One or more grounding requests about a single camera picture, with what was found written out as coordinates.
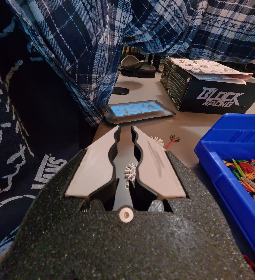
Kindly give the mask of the blue plastic bin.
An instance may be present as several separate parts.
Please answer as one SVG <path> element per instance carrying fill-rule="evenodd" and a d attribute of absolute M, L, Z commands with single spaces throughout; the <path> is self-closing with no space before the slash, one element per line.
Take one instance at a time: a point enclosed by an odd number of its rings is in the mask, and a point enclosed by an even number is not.
<path fill-rule="evenodd" d="M 223 115 L 194 151 L 255 255 L 255 201 L 223 162 L 255 159 L 255 114 Z"/>

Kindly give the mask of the white snowflake connector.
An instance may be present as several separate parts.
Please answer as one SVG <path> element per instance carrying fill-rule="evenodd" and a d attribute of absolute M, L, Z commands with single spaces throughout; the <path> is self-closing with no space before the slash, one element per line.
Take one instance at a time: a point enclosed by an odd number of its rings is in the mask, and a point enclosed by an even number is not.
<path fill-rule="evenodd" d="M 158 138 L 156 136 L 151 136 L 151 138 L 157 143 L 159 144 L 160 146 L 164 147 L 164 141 L 161 139 L 161 138 Z"/>
<path fill-rule="evenodd" d="M 126 167 L 125 169 L 125 179 L 128 181 L 131 181 L 132 183 L 135 182 L 136 179 L 136 168 L 137 168 L 138 163 L 136 164 L 129 164 L 129 166 Z"/>

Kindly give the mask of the black desk clamp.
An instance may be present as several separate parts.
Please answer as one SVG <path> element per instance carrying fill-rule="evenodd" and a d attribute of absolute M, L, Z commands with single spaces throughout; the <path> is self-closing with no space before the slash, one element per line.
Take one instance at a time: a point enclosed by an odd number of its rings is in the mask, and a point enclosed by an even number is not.
<path fill-rule="evenodd" d="M 129 94 L 129 89 L 125 88 L 125 87 L 117 87 L 115 86 L 113 88 L 112 94 L 114 95 L 127 95 Z"/>

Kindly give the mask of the black cardboard box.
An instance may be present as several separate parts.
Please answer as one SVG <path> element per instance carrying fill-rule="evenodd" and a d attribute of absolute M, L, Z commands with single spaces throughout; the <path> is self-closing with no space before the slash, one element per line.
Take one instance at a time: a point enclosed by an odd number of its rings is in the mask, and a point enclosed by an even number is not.
<path fill-rule="evenodd" d="M 161 83 L 178 111 L 208 114 L 245 113 L 255 102 L 255 78 L 246 85 L 203 81 L 166 57 Z"/>

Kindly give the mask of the person's dark printed t-shirt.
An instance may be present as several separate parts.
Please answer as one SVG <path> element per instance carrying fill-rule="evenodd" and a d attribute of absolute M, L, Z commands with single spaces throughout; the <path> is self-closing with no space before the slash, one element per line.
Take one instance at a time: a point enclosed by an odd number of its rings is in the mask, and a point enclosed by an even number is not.
<path fill-rule="evenodd" d="M 92 140 L 63 80 L 0 1 L 0 258 L 44 184 Z"/>

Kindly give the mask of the person's left forearm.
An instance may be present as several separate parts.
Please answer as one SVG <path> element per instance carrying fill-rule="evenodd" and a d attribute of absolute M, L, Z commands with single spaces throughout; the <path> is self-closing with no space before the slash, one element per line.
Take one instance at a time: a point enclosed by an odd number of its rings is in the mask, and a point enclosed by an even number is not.
<path fill-rule="evenodd" d="M 162 56 L 255 63 L 255 0 L 130 3 L 125 45 Z"/>

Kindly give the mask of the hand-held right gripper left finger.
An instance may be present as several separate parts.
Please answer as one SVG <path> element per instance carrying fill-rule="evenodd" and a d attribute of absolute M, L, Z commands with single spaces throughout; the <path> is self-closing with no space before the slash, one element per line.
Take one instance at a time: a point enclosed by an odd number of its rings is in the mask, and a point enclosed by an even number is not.
<path fill-rule="evenodd" d="M 98 199 L 106 203 L 117 189 L 115 164 L 121 127 L 117 125 L 85 149 L 85 154 L 65 192 L 66 197 Z"/>

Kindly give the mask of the white instruction sheet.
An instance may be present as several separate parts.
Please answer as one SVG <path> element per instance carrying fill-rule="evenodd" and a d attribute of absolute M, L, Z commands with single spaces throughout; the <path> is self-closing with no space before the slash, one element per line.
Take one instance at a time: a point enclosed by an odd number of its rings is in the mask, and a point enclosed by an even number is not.
<path fill-rule="evenodd" d="M 189 60 L 171 58 L 171 61 L 192 76 L 203 81 L 225 82 L 246 85 L 246 80 L 252 77 L 252 73 L 244 73 L 218 62 L 201 60 Z"/>

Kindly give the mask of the pile of colourful construction pieces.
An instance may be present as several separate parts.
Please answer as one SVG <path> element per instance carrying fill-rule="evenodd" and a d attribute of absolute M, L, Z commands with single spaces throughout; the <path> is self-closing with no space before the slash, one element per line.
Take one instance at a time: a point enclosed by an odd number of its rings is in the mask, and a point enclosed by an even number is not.
<path fill-rule="evenodd" d="M 255 159 L 231 159 L 223 162 L 255 201 Z"/>

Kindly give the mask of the person's plaid shirt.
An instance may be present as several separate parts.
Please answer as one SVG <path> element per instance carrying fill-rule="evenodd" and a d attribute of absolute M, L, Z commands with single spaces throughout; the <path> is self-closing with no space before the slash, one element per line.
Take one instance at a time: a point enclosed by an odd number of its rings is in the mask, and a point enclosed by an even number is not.
<path fill-rule="evenodd" d="M 108 102 L 115 83 L 130 1 L 6 2 L 63 80 L 93 138 L 102 120 L 98 106 Z"/>

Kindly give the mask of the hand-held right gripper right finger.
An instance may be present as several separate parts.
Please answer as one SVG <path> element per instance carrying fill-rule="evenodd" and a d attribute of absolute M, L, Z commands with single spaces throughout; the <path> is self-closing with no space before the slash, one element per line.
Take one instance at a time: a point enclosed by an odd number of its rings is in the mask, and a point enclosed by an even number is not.
<path fill-rule="evenodd" d="M 168 159 L 166 150 L 136 126 L 132 126 L 134 156 L 138 161 L 135 196 L 142 201 L 186 198 L 186 192 Z"/>

